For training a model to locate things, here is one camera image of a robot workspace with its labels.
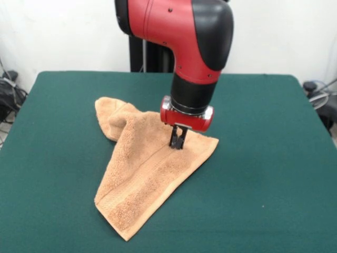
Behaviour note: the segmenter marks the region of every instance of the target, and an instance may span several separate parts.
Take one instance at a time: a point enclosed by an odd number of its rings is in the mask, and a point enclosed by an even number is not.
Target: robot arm
[[[186,131],[206,131],[214,113],[209,103],[232,44],[229,5],[223,0],[115,0],[115,6],[124,33],[173,51],[171,96],[163,99],[161,120]],[[170,145],[182,148],[185,136],[179,139],[175,130]]]

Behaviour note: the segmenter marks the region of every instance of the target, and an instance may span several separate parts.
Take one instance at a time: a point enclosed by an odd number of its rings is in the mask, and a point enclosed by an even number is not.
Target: white wall
[[[225,73],[337,75],[336,0],[232,0]],[[0,0],[0,56],[30,89],[43,70],[129,71],[114,0]]]

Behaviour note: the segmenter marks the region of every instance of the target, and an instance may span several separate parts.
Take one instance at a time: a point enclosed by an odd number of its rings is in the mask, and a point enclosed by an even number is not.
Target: green table
[[[336,252],[337,151],[297,80],[224,75],[220,143],[129,242],[94,206],[94,101],[158,111],[170,74],[44,72],[0,151],[0,252]]]

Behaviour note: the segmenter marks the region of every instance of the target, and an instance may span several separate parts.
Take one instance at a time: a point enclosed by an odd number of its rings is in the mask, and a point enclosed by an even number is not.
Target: green felt surface
[[[94,102],[158,111],[170,74],[44,72],[0,151],[0,252],[336,252],[337,150],[297,80],[225,75],[211,158],[125,242],[94,206]]]

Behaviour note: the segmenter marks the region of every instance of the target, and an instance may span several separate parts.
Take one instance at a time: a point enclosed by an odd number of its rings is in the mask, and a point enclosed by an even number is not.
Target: towel
[[[112,98],[95,102],[98,123],[116,146],[95,205],[126,241],[214,152],[219,140],[189,131],[184,149],[169,147],[172,127],[157,112]]]

